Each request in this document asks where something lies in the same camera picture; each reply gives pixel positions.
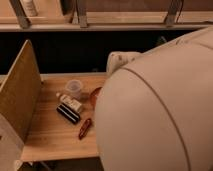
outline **wooden table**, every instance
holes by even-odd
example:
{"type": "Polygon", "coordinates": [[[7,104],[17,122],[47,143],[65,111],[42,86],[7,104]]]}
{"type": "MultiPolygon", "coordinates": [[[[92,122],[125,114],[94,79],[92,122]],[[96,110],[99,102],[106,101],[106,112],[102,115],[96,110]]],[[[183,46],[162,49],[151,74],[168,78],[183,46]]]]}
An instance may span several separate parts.
{"type": "Polygon", "coordinates": [[[89,94],[103,85],[104,75],[63,76],[45,79],[35,108],[29,135],[21,155],[23,162],[97,157],[98,150],[94,126],[87,136],[79,140],[78,133],[85,119],[93,118],[93,108],[89,103],[89,94]],[[70,79],[82,81],[84,111],[81,121],[73,125],[56,111],[59,101],[56,92],[64,92],[70,79]]]}

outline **cardboard panel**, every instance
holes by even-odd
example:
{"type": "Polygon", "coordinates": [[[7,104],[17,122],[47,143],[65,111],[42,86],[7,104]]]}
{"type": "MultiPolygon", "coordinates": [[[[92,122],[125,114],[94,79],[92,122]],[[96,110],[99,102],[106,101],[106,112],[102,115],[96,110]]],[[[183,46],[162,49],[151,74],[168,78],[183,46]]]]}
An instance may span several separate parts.
{"type": "Polygon", "coordinates": [[[27,40],[0,87],[0,126],[19,145],[25,141],[40,88],[35,54],[27,40]]]}

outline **dark wall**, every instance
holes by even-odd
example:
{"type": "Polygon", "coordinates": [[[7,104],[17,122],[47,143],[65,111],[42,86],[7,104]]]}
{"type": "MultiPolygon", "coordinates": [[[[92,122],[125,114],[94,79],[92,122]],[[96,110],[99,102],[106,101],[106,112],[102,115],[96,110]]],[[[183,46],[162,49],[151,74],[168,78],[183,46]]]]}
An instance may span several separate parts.
{"type": "Polygon", "coordinates": [[[0,33],[0,74],[6,74],[26,39],[33,43],[41,73],[105,71],[111,51],[144,52],[159,36],[172,40],[185,31],[0,33]]]}

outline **orange object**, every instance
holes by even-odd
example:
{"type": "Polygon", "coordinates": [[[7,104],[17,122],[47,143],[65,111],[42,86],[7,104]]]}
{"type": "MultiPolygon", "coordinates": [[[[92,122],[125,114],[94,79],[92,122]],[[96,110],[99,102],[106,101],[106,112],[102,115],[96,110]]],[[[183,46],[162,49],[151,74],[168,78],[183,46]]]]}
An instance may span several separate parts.
{"type": "Polygon", "coordinates": [[[102,87],[98,87],[95,90],[93,90],[93,92],[90,94],[89,100],[90,100],[90,104],[92,105],[93,108],[95,108],[95,104],[96,104],[96,100],[98,98],[98,94],[100,92],[102,87]]]}

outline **wooden board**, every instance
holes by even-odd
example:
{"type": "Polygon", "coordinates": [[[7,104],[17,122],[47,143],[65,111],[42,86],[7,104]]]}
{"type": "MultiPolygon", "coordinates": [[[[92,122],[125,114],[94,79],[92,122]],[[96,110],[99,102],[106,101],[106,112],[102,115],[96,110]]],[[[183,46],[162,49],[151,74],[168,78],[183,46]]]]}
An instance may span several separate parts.
{"type": "Polygon", "coordinates": [[[66,76],[44,80],[21,160],[28,162],[98,156],[94,128],[92,127],[81,141],[78,139],[78,133],[85,119],[93,118],[89,94],[102,86],[104,80],[105,76],[100,75],[66,76]],[[55,94],[63,92],[65,84],[70,79],[79,79],[84,84],[84,98],[81,102],[85,109],[77,125],[73,125],[56,111],[59,102],[55,94]]]}
{"type": "MultiPolygon", "coordinates": [[[[163,23],[167,12],[87,12],[87,22],[91,24],[137,24],[163,23]]],[[[183,11],[179,23],[199,23],[212,21],[213,11],[183,11]]]]}
{"type": "Polygon", "coordinates": [[[26,41],[0,87],[0,126],[21,148],[40,92],[41,79],[30,41],[26,41]]]}

